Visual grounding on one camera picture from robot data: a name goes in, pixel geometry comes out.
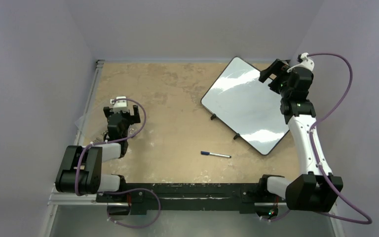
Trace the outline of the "white whiteboard black frame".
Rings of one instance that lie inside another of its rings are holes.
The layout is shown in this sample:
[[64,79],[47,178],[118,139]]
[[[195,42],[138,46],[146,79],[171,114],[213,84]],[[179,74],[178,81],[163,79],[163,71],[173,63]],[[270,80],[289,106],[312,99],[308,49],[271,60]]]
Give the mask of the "white whiteboard black frame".
[[233,57],[200,102],[261,155],[268,155],[288,133],[280,112],[280,95],[260,82],[261,71],[240,57]]

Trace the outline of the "blue whiteboard marker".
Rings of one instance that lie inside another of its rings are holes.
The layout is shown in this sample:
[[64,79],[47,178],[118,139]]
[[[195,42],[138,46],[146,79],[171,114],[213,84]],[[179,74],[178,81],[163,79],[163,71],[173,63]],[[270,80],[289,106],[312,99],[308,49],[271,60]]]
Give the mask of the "blue whiteboard marker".
[[230,155],[217,154],[217,153],[206,152],[206,151],[201,151],[200,154],[204,155],[204,156],[215,156],[215,157],[221,157],[221,158],[231,158]]

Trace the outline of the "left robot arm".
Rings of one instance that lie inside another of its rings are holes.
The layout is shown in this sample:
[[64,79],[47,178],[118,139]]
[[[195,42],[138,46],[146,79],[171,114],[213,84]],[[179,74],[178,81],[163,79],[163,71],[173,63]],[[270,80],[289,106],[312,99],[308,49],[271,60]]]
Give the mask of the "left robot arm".
[[103,174],[102,164],[120,159],[128,149],[129,128],[141,123],[139,108],[133,113],[126,108],[103,108],[107,119],[107,132],[102,142],[88,146],[67,146],[55,180],[55,188],[61,193],[78,196],[108,192],[110,198],[121,202],[127,197],[127,188],[121,185],[122,177]]

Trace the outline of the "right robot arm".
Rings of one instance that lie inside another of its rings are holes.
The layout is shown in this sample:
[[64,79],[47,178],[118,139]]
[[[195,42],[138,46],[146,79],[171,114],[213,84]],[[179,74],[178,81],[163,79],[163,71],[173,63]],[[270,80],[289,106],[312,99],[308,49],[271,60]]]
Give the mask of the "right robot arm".
[[281,96],[280,111],[293,136],[299,163],[299,177],[293,181],[282,176],[263,175],[257,194],[269,201],[276,195],[285,199],[290,210],[329,212],[343,188],[342,178],[333,175],[325,161],[317,130],[313,104],[308,100],[308,90],[313,82],[313,63],[304,59],[290,68],[276,59],[261,71],[259,81],[265,82],[271,75],[271,91]]

